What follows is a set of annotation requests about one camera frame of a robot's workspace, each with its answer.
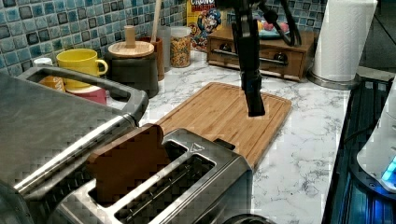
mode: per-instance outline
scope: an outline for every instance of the drawer knob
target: drawer knob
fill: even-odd
[[[232,51],[231,46],[229,44],[221,44],[219,49],[227,51],[227,52]]]
[[[286,63],[288,61],[288,56],[285,53],[279,52],[278,54],[274,55],[274,59]]]

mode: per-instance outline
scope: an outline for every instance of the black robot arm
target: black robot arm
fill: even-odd
[[[250,117],[265,115],[260,92],[262,88],[262,76],[259,71],[260,39],[257,21],[253,20],[251,13],[252,6],[258,4],[258,7],[264,12],[264,18],[274,24],[288,45],[295,46],[301,44],[300,34],[289,12],[288,4],[286,0],[281,0],[281,2],[283,8],[285,8],[290,27],[290,39],[285,36],[276,23],[277,14],[267,8],[265,0],[215,0],[217,9],[233,8],[235,13],[235,22],[232,25],[233,42],[235,53],[239,56],[241,87],[245,92],[248,115]]]

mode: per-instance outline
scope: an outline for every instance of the tile backsplash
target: tile backsplash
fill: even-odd
[[[289,1],[289,9],[291,15],[293,16],[299,30],[302,31],[314,31],[319,32],[324,11],[326,9],[327,0],[292,0]],[[285,12],[280,0],[267,0],[265,5],[274,10],[279,18],[279,21],[286,21]],[[234,20],[233,13],[229,13],[227,16],[227,22],[232,22]]]
[[[17,76],[33,60],[66,49],[95,49],[101,57],[125,39],[149,35],[155,0],[0,0],[0,76]],[[185,25],[185,0],[163,0],[161,25]]]

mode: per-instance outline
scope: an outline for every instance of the white marble countertop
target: white marble countertop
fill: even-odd
[[[205,59],[205,53],[192,51],[189,67],[165,74],[140,125],[156,122],[208,82],[240,86],[238,71],[210,66]],[[349,91],[275,77],[262,78],[262,91],[291,100],[292,108],[254,174],[252,213],[279,224],[320,223]]]

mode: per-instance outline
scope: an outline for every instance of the stovetop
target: stovetop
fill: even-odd
[[[396,223],[396,194],[356,162],[380,118],[391,82],[363,78],[351,91],[322,223]]]

